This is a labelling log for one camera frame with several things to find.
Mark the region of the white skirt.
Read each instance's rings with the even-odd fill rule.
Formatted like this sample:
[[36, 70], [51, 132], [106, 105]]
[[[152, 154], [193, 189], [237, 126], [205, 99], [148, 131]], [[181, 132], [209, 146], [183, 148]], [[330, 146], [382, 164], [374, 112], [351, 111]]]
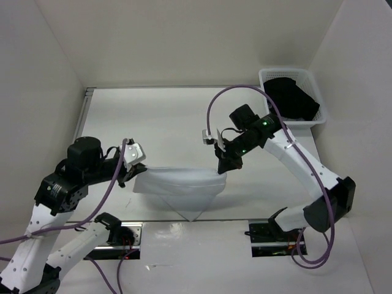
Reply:
[[135, 178], [133, 192], [155, 195], [192, 222], [224, 191], [227, 174], [212, 168], [149, 167]]

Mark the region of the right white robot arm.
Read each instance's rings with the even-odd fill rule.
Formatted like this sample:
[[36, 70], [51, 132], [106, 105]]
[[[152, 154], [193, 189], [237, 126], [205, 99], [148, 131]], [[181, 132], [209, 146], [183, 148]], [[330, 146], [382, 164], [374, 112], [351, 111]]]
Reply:
[[356, 184], [350, 177], [341, 178], [322, 165], [284, 129], [278, 117], [256, 115], [247, 104], [230, 114], [239, 130], [232, 139], [219, 138], [214, 144], [218, 158], [217, 172], [223, 174], [239, 170], [243, 156], [261, 148], [277, 158], [305, 187], [313, 201], [307, 205], [282, 208], [268, 219], [269, 236], [283, 240], [290, 231], [311, 227], [325, 233], [331, 225], [350, 212]]

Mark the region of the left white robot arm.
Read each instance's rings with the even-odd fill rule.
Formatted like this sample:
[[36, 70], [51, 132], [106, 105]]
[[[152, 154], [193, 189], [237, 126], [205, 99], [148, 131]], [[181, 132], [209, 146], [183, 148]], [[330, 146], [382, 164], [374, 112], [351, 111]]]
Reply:
[[[2, 242], [20, 244], [1, 271], [1, 293], [56, 293], [64, 276], [95, 247], [106, 243], [131, 250], [133, 231], [99, 210], [115, 184], [123, 188], [147, 170], [142, 163], [146, 155], [131, 138], [113, 150], [109, 157], [99, 139], [77, 138], [67, 157], [42, 180], [24, 235]], [[103, 182], [109, 185], [94, 211], [85, 220], [67, 224], [89, 186]]]

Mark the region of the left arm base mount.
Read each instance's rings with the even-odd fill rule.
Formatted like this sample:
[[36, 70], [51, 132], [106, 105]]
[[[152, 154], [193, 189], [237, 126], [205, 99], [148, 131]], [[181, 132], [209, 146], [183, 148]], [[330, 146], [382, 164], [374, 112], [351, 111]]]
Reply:
[[141, 222], [123, 222], [121, 228], [110, 233], [108, 240], [96, 246], [87, 257], [93, 260], [120, 260], [130, 253], [127, 260], [139, 259], [142, 228]]

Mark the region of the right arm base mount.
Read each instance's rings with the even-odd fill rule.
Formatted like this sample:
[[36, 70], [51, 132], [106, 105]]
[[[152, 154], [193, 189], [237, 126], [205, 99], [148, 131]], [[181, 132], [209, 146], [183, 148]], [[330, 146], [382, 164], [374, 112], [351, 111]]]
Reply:
[[253, 258], [289, 256], [292, 251], [294, 251], [294, 255], [298, 255], [296, 241], [300, 229], [275, 236], [266, 220], [250, 220], [248, 226], [249, 228], [244, 234], [249, 237], [251, 242]]

